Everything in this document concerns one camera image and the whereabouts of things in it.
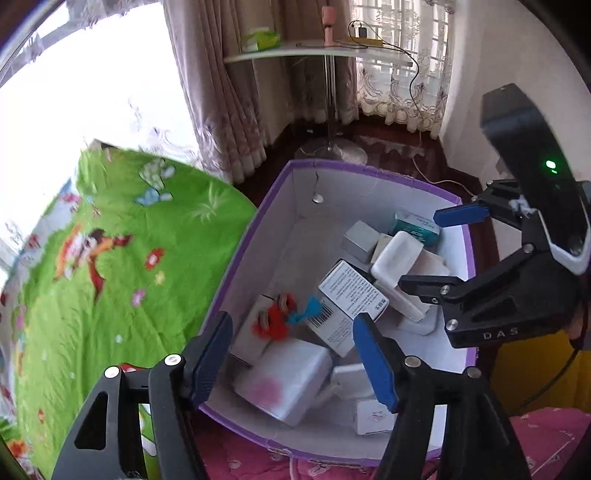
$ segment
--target power cord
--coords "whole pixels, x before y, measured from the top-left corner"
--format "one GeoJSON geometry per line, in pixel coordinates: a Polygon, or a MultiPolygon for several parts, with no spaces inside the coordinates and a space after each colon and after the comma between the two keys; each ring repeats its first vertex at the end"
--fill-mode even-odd
{"type": "MultiPolygon", "coordinates": [[[[421,118],[421,123],[423,124],[423,123],[425,122],[425,118],[423,117],[423,112],[422,112],[422,111],[421,111],[421,109],[419,108],[419,106],[418,106],[418,103],[417,103],[417,101],[416,101],[416,99],[415,99],[415,97],[414,97],[414,95],[413,95],[413,83],[414,83],[414,81],[417,79],[417,77],[418,77],[418,74],[419,74],[419,72],[420,72],[420,66],[419,66],[418,62],[415,60],[415,58],[413,57],[413,55],[412,55],[412,54],[411,54],[409,51],[405,50],[405,49],[404,49],[404,48],[402,48],[402,47],[398,47],[397,45],[393,45],[393,44],[391,44],[391,43],[389,43],[389,42],[385,41],[385,40],[384,40],[382,37],[380,37],[380,35],[378,34],[378,32],[377,32],[377,31],[375,31],[375,29],[374,29],[374,28],[373,28],[373,27],[372,27],[370,24],[368,24],[367,22],[365,22],[365,21],[363,21],[363,20],[353,20],[353,21],[349,22],[349,25],[347,26],[347,33],[349,34],[349,37],[351,38],[351,40],[353,40],[353,42],[355,42],[355,43],[359,44],[359,45],[360,45],[360,46],[362,46],[362,47],[368,48],[368,46],[367,46],[367,45],[363,45],[362,43],[358,42],[358,41],[355,39],[355,36],[354,36],[354,35],[351,35],[351,27],[353,27],[353,28],[354,28],[354,24],[355,24],[355,22],[358,22],[358,23],[359,23],[359,25],[365,24],[367,27],[369,27],[369,29],[370,29],[372,32],[374,32],[374,34],[375,34],[375,36],[376,36],[376,38],[377,38],[377,39],[381,40],[381,41],[382,41],[384,44],[386,44],[386,45],[388,45],[388,46],[389,46],[389,47],[378,47],[378,46],[376,46],[376,47],[373,47],[373,46],[372,46],[372,48],[384,48],[384,49],[386,49],[386,50],[395,50],[395,51],[398,51],[398,52],[400,52],[400,53],[404,53],[404,54],[405,54],[405,55],[406,55],[406,56],[407,56],[409,59],[411,59],[411,60],[414,62],[414,64],[415,64],[415,65],[416,65],[416,67],[417,67],[417,72],[414,74],[414,77],[411,79],[410,83],[408,84],[408,93],[410,94],[410,98],[411,98],[411,100],[413,101],[413,104],[414,104],[415,108],[417,109],[417,113],[418,113],[419,117],[421,118]]],[[[415,150],[415,153],[416,153],[416,152],[417,152],[417,151],[418,151],[418,150],[419,150],[419,149],[422,147],[422,145],[423,145],[423,137],[421,136],[421,128],[420,128],[420,125],[419,125],[419,128],[418,128],[418,147],[416,148],[416,150],[415,150]]],[[[421,171],[421,169],[420,169],[420,168],[418,168],[417,162],[416,162],[416,160],[414,159],[414,155],[411,157],[411,160],[413,161],[414,168],[416,168],[417,172],[420,174],[420,176],[421,176],[421,177],[423,177],[423,178],[424,178],[424,179],[427,181],[427,183],[430,183],[431,185],[439,185],[439,184],[441,184],[441,183],[453,183],[453,184],[455,184],[455,185],[459,185],[460,187],[462,187],[462,188],[463,188],[463,189],[466,191],[466,193],[467,193],[468,195],[470,195],[470,197],[475,197],[475,196],[476,196],[476,195],[475,195],[473,192],[471,192],[471,191],[470,191],[470,190],[469,190],[469,189],[468,189],[468,188],[467,188],[467,187],[466,187],[464,184],[462,184],[462,183],[460,183],[460,182],[458,182],[458,181],[455,181],[455,180],[439,180],[439,181],[431,181],[431,180],[430,180],[429,178],[427,178],[427,176],[426,176],[426,175],[425,175],[425,174],[424,174],[424,173],[421,171]]]]}
{"type": "Polygon", "coordinates": [[[581,301],[583,303],[583,326],[581,328],[581,334],[579,335],[579,337],[572,342],[572,344],[574,346],[573,353],[571,353],[569,359],[566,361],[566,363],[564,364],[562,369],[560,369],[560,371],[548,383],[546,383],[546,385],[543,388],[541,388],[539,391],[537,391],[535,394],[531,395],[530,397],[527,397],[521,403],[521,405],[519,405],[519,407],[511,414],[511,416],[519,415],[522,412],[522,410],[524,408],[526,408],[527,405],[529,405],[533,401],[537,400],[542,395],[544,395],[549,389],[551,389],[554,386],[554,384],[558,380],[560,380],[563,377],[563,375],[567,372],[567,370],[573,364],[574,359],[577,358],[577,355],[582,350],[583,341],[585,339],[585,334],[587,334],[587,328],[589,327],[589,295],[588,295],[588,288],[589,287],[588,287],[587,280],[588,279],[586,277],[583,277],[583,279],[582,279],[582,286],[581,286],[582,300],[581,301]]]}

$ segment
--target white wall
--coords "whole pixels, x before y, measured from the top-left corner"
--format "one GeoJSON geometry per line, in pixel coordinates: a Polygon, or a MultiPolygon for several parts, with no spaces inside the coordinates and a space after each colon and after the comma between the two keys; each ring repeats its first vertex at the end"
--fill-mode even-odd
{"type": "MultiPolygon", "coordinates": [[[[480,131],[482,95],[515,83],[554,130],[577,179],[591,179],[591,94],[558,41],[517,0],[457,0],[452,82],[441,143],[449,166],[484,184],[498,155],[480,131]]],[[[501,258],[519,245],[494,222],[501,258]]]]}

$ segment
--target window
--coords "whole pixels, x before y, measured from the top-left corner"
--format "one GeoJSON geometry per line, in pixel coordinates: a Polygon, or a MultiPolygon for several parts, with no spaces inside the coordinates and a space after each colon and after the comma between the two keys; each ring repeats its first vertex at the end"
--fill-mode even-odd
{"type": "Polygon", "coordinates": [[[91,28],[76,15],[100,0],[62,5],[0,79],[0,241],[16,251],[94,139],[198,162],[163,7],[137,3],[91,28]]]}

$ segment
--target small white box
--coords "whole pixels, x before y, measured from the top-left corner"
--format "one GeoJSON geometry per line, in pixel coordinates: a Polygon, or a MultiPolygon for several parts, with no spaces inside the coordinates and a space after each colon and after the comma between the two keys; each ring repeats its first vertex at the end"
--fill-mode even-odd
{"type": "Polygon", "coordinates": [[[410,233],[398,232],[371,268],[374,286],[387,296],[392,308],[407,319],[420,322],[432,306],[418,297],[404,293],[398,286],[402,275],[449,275],[443,259],[428,252],[410,233]]]}
{"type": "Polygon", "coordinates": [[[359,400],[355,411],[355,430],[358,435],[391,432],[397,416],[374,398],[359,400]]]}
{"type": "Polygon", "coordinates": [[[254,365],[259,360],[270,340],[259,337],[254,333],[253,327],[258,322],[259,312],[271,307],[273,302],[275,300],[265,295],[259,295],[256,298],[248,317],[242,323],[234,343],[230,347],[232,356],[248,365],[254,365]]]}
{"type": "Polygon", "coordinates": [[[371,257],[371,264],[372,265],[378,259],[380,253],[382,253],[384,251],[384,248],[386,248],[386,245],[388,245],[390,243],[391,239],[392,239],[392,237],[390,235],[388,235],[387,233],[379,234],[378,244],[375,246],[374,254],[371,257]]]}
{"type": "Polygon", "coordinates": [[[319,315],[306,319],[306,325],[339,356],[345,357],[355,346],[353,320],[326,297],[320,299],[319,315]]]}
{"type": "Polygon", "coordinates": [[[330,376],[335,394],[343,400],[372,397],[374,388],[363,364],[338,365],[330,376]]]}
{"type": "Polygon", "coordinates": [[[376,321],[388,306],[388,299],[345,260],[337,262],[318,288],[325,295],[320,299],[322,310],[306,319],[306,324],[326,345],[345,357],[355,346],[355,317],[367,312],[376,321]]]}
{"type": "Polygon", "coordinates": [[[234,390],[255,407],[294,427],[330,373],[330,351],[297,338],[273,342],[234,390]]]}

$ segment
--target round base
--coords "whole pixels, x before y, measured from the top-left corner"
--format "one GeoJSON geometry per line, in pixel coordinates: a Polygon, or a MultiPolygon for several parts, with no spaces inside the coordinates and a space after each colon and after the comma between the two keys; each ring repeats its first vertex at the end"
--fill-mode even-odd
{"type": "Polygon", "coordinates": [[[363,148],[350,140],[338,137],[330,144],[326,137],[310,140],[297,149],[295,157],[341,160],[358,165],[367,165],[368,162],[368,155],[363,148]]]}

